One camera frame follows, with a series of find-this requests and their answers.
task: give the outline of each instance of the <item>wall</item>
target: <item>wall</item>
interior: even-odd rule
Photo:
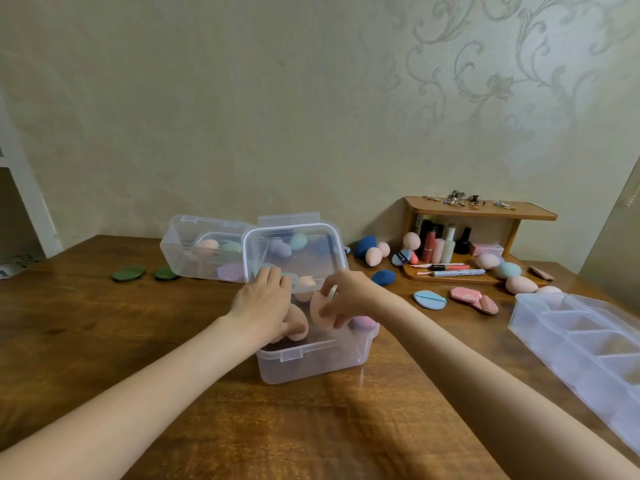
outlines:
[[[640,314],[640,196],[631,205],[628,200],[638,185],[640,164],[631,172],[580,272],[636,314]]]
[[[639,0],[3,0],[0,81],[65,246],[178,213],[532,201],[578,270],[640,148]]]
[[[21,253],[42,254],[8,168],[0,168],[0,264]]]

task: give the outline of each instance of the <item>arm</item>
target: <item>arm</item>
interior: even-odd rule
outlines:
[[[277,335],[291,278],[261,268],[203,332],[0,454],[0,478],[115,480],[222,375]]]
[[[391,332],[513,480],[632,480],[638,470],[594,432],[364,274],[341,271],[320,314],[368,315]]]

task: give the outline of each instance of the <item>white door frame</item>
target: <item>white door frame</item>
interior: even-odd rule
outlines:
[[[2,90],[0,90],[0,148],[4,154],[4,158],[0,157],[0,167],[8,168],[11,171],[15,186],[18,188],[45,256],[50,258],[61,253],[62,245],[58,240],[56,228],[24,156],[20,135],[11,125]]]

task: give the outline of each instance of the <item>small pink box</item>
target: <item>small pink box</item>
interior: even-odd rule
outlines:
[[[500,244],[474,244],[471,243],[471,256],[478,256],[478,254],[487,253],[495,254],[496,256],[502,256],[504,248]]]

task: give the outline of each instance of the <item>clear plastic box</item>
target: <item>clear plastic box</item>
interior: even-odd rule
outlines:
[[[309,301],[295,298],[296,293],[320,290],[327,276],[348,267],[338,228],[320,220],[320,214],[316,212],[264,216],[259,218],[258,224],[242,238],[246,281],[251,281],[265,264],[279,266],[284,273],[291,273],[294,278],[292,303],[304,311],[309,321],[309,333],[304,340],[293,342],[284,338],[257,352],[262,379],[267,384],[279,384],[364,363],[380,329],[379,324],[373,330],[359,330],[352,324],[340,330],[322,329],[309,315]],[[288,255],[288,251],[283,253],[277,246],[274,248],[270,244],[273,241],[282,241],[296,249]],[[295,279],[302,276],[311,278],[313,284],[311,281],[299,283]]]
[[[253,227],[246,222],[174,216],[160,248],[175,274],[242,283],[241,240],[244,232]]]
[[[640,321],[606,301],[518,294],[509,329],[640,455]]]

